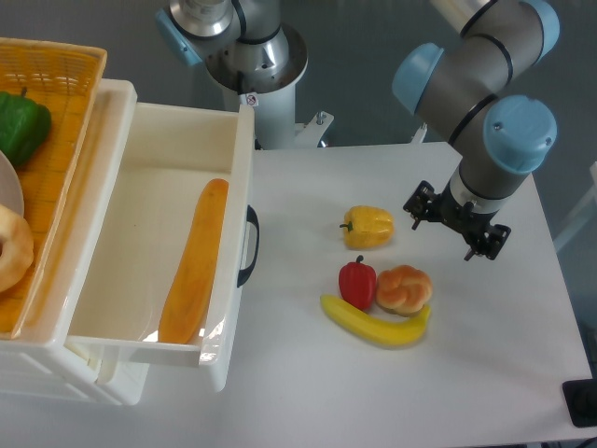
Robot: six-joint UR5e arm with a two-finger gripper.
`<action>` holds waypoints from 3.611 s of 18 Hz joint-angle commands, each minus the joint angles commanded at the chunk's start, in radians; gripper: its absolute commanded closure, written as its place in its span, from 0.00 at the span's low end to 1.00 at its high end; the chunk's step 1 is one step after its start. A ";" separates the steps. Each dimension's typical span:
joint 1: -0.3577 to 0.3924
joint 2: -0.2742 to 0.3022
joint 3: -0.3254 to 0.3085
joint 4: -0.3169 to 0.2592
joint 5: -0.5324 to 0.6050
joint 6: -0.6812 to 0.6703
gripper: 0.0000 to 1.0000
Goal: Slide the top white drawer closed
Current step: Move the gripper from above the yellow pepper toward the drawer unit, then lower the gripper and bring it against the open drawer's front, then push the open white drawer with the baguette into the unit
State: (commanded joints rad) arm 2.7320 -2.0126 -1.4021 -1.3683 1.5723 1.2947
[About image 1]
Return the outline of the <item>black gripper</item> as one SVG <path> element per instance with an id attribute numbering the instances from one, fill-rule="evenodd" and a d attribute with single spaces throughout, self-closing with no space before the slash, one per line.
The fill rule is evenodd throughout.
<path id="1" fill-rule="evenodd" d="M 465 261 L 473 256 L 496 259 L 511 232 L 506 225 L 492 224 L 496 211 L 481 213 L 474 200 L 457 200 L 450 185 L 441 193 L 435 193 L 427 181 L 422 181 L 403 209 L 413 220 L 412 230 L 427 221 L 438 222 L 459 233 L 469 246 Z"/>

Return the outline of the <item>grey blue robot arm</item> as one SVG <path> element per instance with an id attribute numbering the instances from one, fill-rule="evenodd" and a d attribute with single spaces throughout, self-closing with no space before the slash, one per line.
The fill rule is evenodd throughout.
<path id="1" fill-rule="evenodd" d="M 404 209 L 416 223 L 438 222 L 459 233 L 468 259 L 495 259 L 510 228 L 493 217 L 545 161 L 558 135 L 545 104 L 498 94 L 554 48 L 560 21 L 546 1 L 433 6 L 463 42 L 454 51 L 434 43 L 414 49 L 397 68 L 392 90 L 461 160 L 444 190 L 423 181 Z"/>

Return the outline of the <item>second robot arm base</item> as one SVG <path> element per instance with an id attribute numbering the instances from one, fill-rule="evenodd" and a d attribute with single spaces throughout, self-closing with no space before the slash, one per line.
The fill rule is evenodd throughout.
<path id="1" fill-rule="evenodd" d="M 307 46 L 281 18 L 278 1 L 171 1 L 155 23 L 184 64 L 203 64 L 232 111 L 255 112 L 260 149 L 318 147 L 334 118 L 317 112 L 296 121 L 296 87 L 308 66 Z"/>

